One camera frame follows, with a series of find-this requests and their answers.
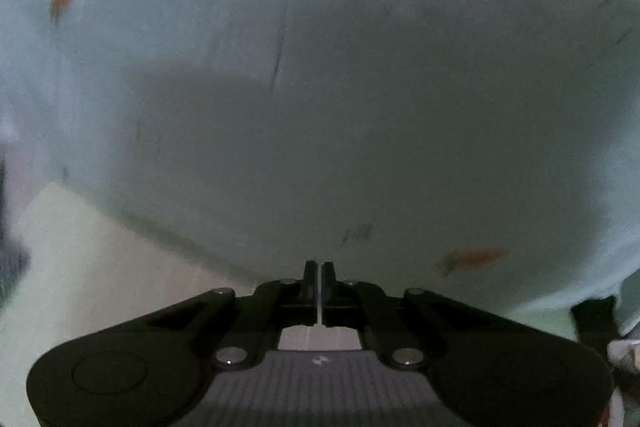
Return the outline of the white carrot-print storage bag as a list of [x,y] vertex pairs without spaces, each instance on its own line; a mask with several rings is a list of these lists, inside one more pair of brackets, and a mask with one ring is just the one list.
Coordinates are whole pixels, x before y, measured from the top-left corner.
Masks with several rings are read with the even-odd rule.
[[47,177],[262,277],[494,312],[639,268],[639,0],[1,0]]

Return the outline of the black object at mat edge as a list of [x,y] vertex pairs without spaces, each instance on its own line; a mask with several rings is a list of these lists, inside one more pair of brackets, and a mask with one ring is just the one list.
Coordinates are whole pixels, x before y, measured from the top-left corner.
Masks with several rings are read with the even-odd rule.
[[608,345],[620,339],[616,322],[615,296],[604,299],[588,299],[570,308],[577,338],[580,343],[608,357]]

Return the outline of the dark striped cloth pile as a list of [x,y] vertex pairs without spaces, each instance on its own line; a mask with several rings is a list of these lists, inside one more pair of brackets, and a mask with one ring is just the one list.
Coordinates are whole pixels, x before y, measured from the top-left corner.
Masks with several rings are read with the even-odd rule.
[[30,267],[29,254],[11,239],[6,203],[6,163],[1,161],[0,300],[4,306]]

